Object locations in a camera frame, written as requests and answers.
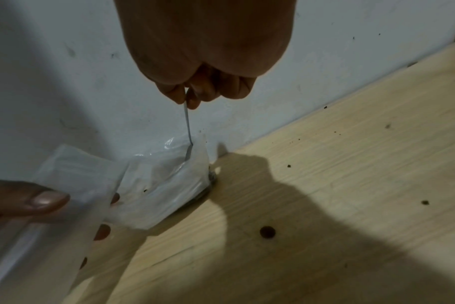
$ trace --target skin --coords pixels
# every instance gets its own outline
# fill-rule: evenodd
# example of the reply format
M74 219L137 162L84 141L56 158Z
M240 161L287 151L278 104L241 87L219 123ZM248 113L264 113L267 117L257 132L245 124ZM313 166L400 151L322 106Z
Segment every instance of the skin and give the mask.
M192 110L219 96L246 97L286 50L296 7L296 0L114 1L141 73ZM0 217L48 214L69 199L36 184L0 180ZM112 203L118 200L116 194ZM110 231L101 225L94 240Z

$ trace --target drilled hole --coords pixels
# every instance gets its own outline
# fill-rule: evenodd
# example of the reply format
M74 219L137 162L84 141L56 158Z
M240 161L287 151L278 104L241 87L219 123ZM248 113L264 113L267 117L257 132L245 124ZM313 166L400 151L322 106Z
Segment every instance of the drilled hole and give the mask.
M276 235L276 229L271 226L264 226L259 230L259 233L263 238L273 238Z

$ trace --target plastic bag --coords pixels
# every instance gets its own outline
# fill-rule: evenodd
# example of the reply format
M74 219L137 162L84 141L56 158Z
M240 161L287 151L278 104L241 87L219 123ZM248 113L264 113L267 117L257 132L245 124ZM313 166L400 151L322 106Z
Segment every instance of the plastic bag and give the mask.
M0 220L0 303L53 304L71 287L126 166L61 146L33 182L71 195L55 214Z
M118 193L121 200L109 209L107 221L137 229L149 229L210 187L209 158L203 136L189 143L172 138L164 149L136 155Z

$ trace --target wooden board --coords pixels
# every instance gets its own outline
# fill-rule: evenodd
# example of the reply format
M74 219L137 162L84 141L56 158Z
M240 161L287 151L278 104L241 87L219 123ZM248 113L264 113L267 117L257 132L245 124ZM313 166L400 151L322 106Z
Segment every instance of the wooden board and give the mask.
M213 166L207 200L96 244L65 302L455 303L455 44Z

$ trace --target white wall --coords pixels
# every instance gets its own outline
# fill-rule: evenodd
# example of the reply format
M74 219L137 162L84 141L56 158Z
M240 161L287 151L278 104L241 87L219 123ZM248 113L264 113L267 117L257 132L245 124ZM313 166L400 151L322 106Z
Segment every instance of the white wall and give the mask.
M455 0L298 0L291 44L242 101L191 112L234 150L455 37ZM27 179L59 143L109 158L186 131L138 72L112 0L0 0L0 178Z

